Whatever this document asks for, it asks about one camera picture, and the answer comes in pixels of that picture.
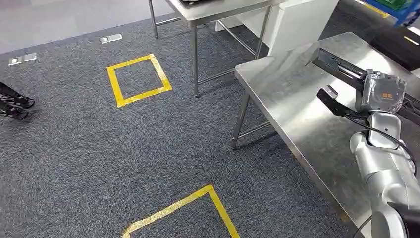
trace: white cabinet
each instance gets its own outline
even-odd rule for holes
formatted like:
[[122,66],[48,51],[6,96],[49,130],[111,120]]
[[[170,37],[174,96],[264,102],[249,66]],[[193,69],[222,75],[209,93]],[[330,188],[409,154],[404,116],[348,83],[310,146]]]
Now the white cabinet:
[[[274,52],[293,49],[317,41],[324,30],[338,0],[288,0],[271,9],[264,43]],[[260,36],[266,9],[246,12],[223,19],[228,27],[244,24]],[[223,30],[216,24],[216,31]]]

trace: black cable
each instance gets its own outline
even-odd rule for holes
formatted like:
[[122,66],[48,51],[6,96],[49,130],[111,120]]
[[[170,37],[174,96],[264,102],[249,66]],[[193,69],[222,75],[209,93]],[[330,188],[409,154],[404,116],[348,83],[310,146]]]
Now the black cable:
[[390,136],[390,135],[388,135],[387,133],[385,133],[385,132],[383,132],[383,131],[381,131],[381,130],[378,130],[378,129],[375,129],[375,128],[373,128],[373,127],[370,127],[370,126],[368,126],[368,125],[365,125],[365,124],[362,124],[362,123],[360,123],[360,122],[358,122],[358,121],[356,121],[356,120],[354,120],[353,118],[350,118],[348,115],[345,115],[345,117],[347,118],[347,119],[349,119],[350,121],[352,121],[352,122],[354,122],[354,123],[356,123],[357,125],[359,125],[359,126],[363,126],[364,128],[366,128],[366,129],[369,129],[369,130],[373,130],[373,131],[375,131],[375,132],[378,132],[379,134],[381,134],[381,135],[383,135],[383,136],[385,136],[386,138],[388,138],[388,139],[390,139],[390,140],[392,140],[393,142],[395,142],[395,143],[397,143],[399,146],[401,146],[407,153],[408,153],[408,155],[410,156],[410,158],[411,158],[411,161],[413,162],[413,164],[414,164],[414,176],[416,176],[417,175],[417,161],[416,161],[416,159],[414,158],[414,156],[413,156],[413,154],[411,153],[411,151],[407,148],[407,146],[405,146],[405,144],[403,144],[401,141],[399,141],[399,140],[397,140],[397,139],[395,139],[394,137],[392,137],[392,136]]
[[371,215],[370,217],[368,217],[368,218],[366,219],[366,221],[364,221],[364,222],[362,223],[362,225],[361,225],[359,228],[357,228],[357,230],[356,230],[355,234],[353,235],[353,238],[355,238],[355,237],[357,236],[357,234],[358,234],[358,233],[362,230],[362,228],[363,228],[363,227],[365,227],[365,226],[366,226],[366,224],[367,224],[370,220],[372,220],[372,215]]
[[405,99],[406,99],[406,100],[407,100],[407,102],[410,104],[410,106],[411,106],[412,110],[413,110],[416,114],[420,114],[420,110],[419,110],[416,106],[414,106],[413,102],[412,102],[410,99],[408,99],[408,98],[405,98]]

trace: green crate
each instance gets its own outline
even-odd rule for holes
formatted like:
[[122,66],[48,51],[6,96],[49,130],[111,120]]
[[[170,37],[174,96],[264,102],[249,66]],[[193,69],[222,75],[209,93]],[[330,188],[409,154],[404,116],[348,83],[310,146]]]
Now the green crate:
[[413,0],[375,0],[375,1],[395,11],[399,11],[401,9],[408,7]]

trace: table top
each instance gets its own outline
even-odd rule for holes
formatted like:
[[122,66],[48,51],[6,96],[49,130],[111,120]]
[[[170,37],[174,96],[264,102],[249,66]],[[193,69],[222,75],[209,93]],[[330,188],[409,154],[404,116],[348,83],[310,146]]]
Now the table top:
[[[338,92],[337,100],[354,109],[356,91],[312,63],[305,66],[318,47],[359,68],[407,79],[407,93],[417,99],[420,79],[349,32],[236,66],[239,82],[341,219],[352,221],[349,224],[354,228],[371,214],[367,190],[349,147],[351,136],[362,128],[334,116],[316,93],[330,84]],[[401,122],[402,139],[420,158],[420,126],[405,118]],[[364,235],[370,237],[370,229]]]
[[166,0],[175,13],[189,26],[260,9],[285,0],[206,0],[188,5],[181,0]]

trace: table leg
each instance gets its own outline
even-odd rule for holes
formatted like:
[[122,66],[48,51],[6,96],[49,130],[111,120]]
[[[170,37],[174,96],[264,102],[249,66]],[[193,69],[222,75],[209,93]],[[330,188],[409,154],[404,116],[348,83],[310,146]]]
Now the table leg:
[[197,28],[191,27],[191,52],[193,54],[193,84],[194,84],[194,96],[198,95],[198,48],[197,48]]
[[156,27],[155,11],[153,11],[153,3],[152,3],[152,0],[149,0],[149,8],[150,8],[150,16],[152,18],[153,31],[155,32],[155,38],[157,39],[159,37],[158,36],[158,28]]
[[239,111],[238,120],[236,121],[235,129],[233,129],[233,136],[231,141],[231,147],[233,149],[236,149],[236,142],[238,141],[239,133],[241,132],[242,123],[244,122],[249,100],[250,96],[248,93],[245,92],[242,96],[241,109]]
[[267,27],[268,17],[270,16],[271,6],[267,7],[267,11],[265,12],[264,21],[262,22],[261,32],[260,32],[260,39],[258,40],[257,50],[255,52],[255,60],[260,58],[261,47],[263,46],[263,38],[265,34],[265,28]]

